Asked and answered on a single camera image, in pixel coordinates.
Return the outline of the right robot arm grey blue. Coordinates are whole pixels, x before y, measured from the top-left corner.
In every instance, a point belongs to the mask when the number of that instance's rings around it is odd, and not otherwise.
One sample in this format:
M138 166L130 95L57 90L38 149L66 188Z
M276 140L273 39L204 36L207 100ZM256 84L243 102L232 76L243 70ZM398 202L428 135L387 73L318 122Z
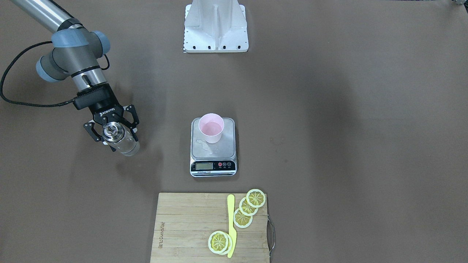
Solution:
M88 31L82 23L52 0L15 0L33 19L52 32L53 50L36 63L37 74L48 82L59 82L70 77L78 88L77 96L62 103L72 103L77 110L88 108L92 120L84 124L92 139L116 149L111 135L129 135L135 142L139 118L135 107L122 106L103 74L98 59L110 50L110 41L100 31Z

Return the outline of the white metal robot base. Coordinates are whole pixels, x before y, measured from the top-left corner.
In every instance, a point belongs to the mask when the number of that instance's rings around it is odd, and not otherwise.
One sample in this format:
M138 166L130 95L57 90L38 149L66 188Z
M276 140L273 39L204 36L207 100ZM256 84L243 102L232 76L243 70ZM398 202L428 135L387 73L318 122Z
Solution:
M184 15L184 52L249 50L246 8L237 0L194 0Z

